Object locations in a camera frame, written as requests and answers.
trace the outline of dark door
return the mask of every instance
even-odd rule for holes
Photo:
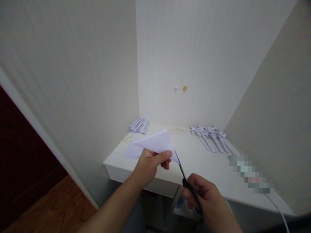
[[[0,86],[0,231],[67,172]]]

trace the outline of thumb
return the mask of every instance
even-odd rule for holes
[[[159,166],[164,161],[168,160],[172,156],[172,152],[170,150],[166,150],[160,154],[157,154],[152,159],[156,166]]]
[[[182,191],[182,195],[184,196],[184,198],[187,200],[188,203],[190,203],[191,205],[193,205],[197,209],[199,208],[197,201],[195,200],[194,196],[192,195],[192,193],[190,192],[189,189],[185,188]],[[197,195],[197,196],[198,196],[198,199],[199,199],[201,205],[203,205],[205,200],[202,197],[200,197],[199,195]]]

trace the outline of wooden floor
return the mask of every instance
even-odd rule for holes
[[[76,232],[95,211],[68,175],[3,232]]]

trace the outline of door frame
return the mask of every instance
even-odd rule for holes
[[[65,170],[74,180],[74,182],[79,186],[79,188],[84,193],[84,195],[88,198],[91,204],[96,209],[99,209],[97,203],[95,202],[93,197],[90,195],[90,193],[88,192],[88,190],[82,183],[80,177],[75,172],[70,162],[63,155],[63,153],[58,148],[58,146],[54,143],[50,135],[47,133],[45,128],[42,126],[40,121],[36,118],[36,116],[32,112],[31,108],[28,106],[27,101],[22,97],[20,91],[10,81],[10,79],[7,77],[7,75],[5,74],[2,68],[0,68],[0,85],[2,86],[4,91],[7,93],[7,95],[11,98],[11,100],[14,102],[14,104],[17,106],[17,108],[22,112],[22,114],[25,116],[25,118],[28,120],[31,126],[39,134],[39,136],[42,138],[42,140],[45,142],[48,148],[52,151],[52,153],[58,159],[61,165],[65,168]]]

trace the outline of paper triangle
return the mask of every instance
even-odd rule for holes
[[[171,160],[179,164],[177,155],[174,150],[174,146],[171,142],[171,138],[169,137],[169,133],[166,129],[158,133],[144,137],[142,139],[139,139],[138,141],[133,142],[133,144],[151,150],[155,153],[161,153],[163,151],[170,150],[173,152]]]

